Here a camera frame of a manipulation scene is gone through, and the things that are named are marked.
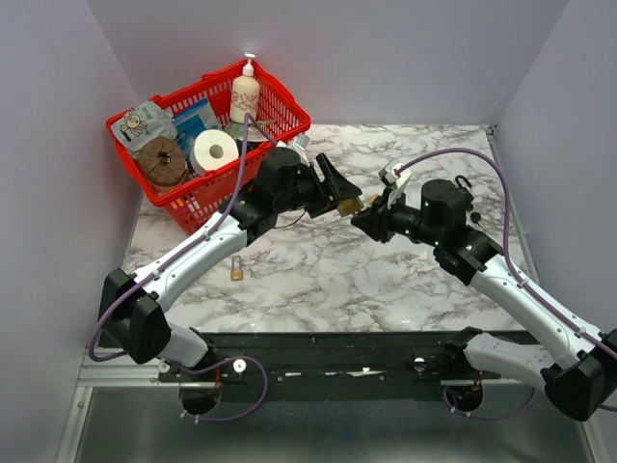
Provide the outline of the large brass padlock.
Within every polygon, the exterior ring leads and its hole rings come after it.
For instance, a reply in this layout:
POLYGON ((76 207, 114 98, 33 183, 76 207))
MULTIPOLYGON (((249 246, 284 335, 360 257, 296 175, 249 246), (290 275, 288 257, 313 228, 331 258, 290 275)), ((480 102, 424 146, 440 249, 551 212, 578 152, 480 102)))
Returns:
POLYGON ((359 197, 351 198, 340 202, 336 210, 341 217, 353 215, 362 210, 363 201, 359 197))

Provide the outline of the small brass padlock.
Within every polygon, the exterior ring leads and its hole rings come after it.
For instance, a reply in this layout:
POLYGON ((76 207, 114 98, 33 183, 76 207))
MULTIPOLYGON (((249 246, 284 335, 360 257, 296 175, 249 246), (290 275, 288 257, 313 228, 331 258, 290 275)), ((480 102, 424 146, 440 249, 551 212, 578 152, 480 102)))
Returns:
POLYGON ((233 282, 240 282, 244 279, 243 261, 238 255, 233 256, 231 259, 230 279, 233 282))

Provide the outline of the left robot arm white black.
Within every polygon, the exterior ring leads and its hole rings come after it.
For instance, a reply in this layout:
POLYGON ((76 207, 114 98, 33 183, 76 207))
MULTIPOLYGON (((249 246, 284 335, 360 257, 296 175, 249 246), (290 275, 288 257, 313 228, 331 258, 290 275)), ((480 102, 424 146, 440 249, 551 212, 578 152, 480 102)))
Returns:
POLYGON ((177 298, 216 264, 272 230, 280 214, 302 209, 319 217, 361 193, 324 153, 307 163, 290 148, 270 150, 255 177, 167 255, 132 274, 117 268, 107 275, 95 330, 138 365, 163 359, 179 363, 194 381, 206 379, 214 367, 207 341, 166 317, 177 298))

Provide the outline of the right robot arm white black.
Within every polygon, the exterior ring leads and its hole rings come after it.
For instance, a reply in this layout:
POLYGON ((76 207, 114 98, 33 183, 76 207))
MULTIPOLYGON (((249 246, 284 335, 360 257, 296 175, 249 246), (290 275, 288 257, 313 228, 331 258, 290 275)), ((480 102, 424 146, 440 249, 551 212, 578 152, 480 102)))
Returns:
POLYGON ((351 223, 378 242, 401 234, 433 246, 443 270, 497 303, 536 340, 520 345, 467 328, 449 342, 445 370, 457 378, 482 370, 519 381, 544 393, 568 418, 587 421, 616 390, 616 334, 603 333, 562 305, 556 313, 542 306, 550 297, 507 264, 490 236, 468 225, 473 197, 467 188, 430 180, 420 197, 414 208, 405 194, 386 187, 351 223))

